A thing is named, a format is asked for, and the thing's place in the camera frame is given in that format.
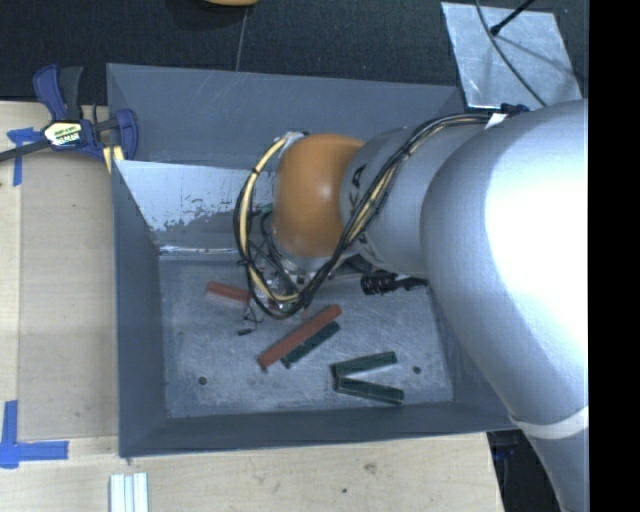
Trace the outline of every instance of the wire bundle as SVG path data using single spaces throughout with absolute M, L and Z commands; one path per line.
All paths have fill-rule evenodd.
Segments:
M 409 139 L 398 148 L 382 166 L 362 196 L 362 199 L 353 209 L 335 251 L 302 289 L 298 289 L 291 281 L 276 258 L 265 254 L 260 247 L 249 240 L 255 184 L 267 162 L 291 140 L 293 134 L 286 134 L 277 139 L 253 168 L 251 175 L 238 195 L 233 213 L 234 233 L 238 251 L 242 258 L 240 263 L 246 266 L 249 291 L 258 306 L 266 314 L 277 319 L 288 318 L 301 309 L 307 308 L 322 283 L 340 263 L 345 251 L 362 236 L 369 223 L 384 206 L 402 164 L 417 148 L 428 137 L 448 126 L 486 123 L 487 120 L 487 114 L 461 114 L 442 117 L 418 126 L 411 133 Z M 263 236 L 269 236 L 264 229 Z M 284 294 L 273 290 L 269 286 L 264 273 L 257 266 L 254 254 L 256 252 L 259 253 L 279 275 L 284 277 L 284 285 L 287 288 Z M 271 304 L 265 303 L 264 300 L 258 296 L 257 290 L 262 292 Z

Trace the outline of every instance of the gray bin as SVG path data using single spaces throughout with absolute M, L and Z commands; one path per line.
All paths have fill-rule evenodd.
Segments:
M 429 289 L 365 296 L 329 282 L 310 315 L 339 304 L 341 329 L 290 369 L 257 357 L 300 319 L 212 301 L 209 281 L 246 286 L 231 209 L 256 159 L 291 130 L 368 140 L 461 112 L 455 88 L 110 65 L 109 107 L 138 117 L 136 159 L 113 169 L 120 455 L 396 439 L 513 428 Z M 270 202 L 273 172 L 256 201 Z M 332 363 L 393 350 L 359 375 L 405 391 L 401 406 L 338 395 Z

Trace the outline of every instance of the blue tape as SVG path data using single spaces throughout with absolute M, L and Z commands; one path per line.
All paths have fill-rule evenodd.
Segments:
M 18 130 L 9 130 L 7 137 L 11 139 L 16 147 L 22 146 L 26 142 L 38 142 L 44 139 L 44 135 L 33 128 L 20 128 Z M 22 157 L 17 156 L 13 164 L 13 186 L 17 187 L 22 183 Z
M 0 441 L 0 468 L 15 469 L 20 462 L 32 460 L 66 460 L 69 441 L 42 441 L 18 443 L 18 401 L 4 404 L 2 440 Z

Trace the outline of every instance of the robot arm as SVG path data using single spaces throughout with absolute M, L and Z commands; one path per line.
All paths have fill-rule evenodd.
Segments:
M 589 510 L 587 108 L 570 102 L 491 127 L 452 116 L 366 144 L 294 143 L 269 233 L 289 289 L 262 282 L 257 297 L 284 313 L 306 307 L 354 254 L 427 279 L 572 512 Z

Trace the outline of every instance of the yellow label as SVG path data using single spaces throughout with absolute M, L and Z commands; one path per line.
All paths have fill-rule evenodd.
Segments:
M 79 123 L 54 123 L 44 131 L 53 146 L 68 146 L 78 142 L 82 133 Z

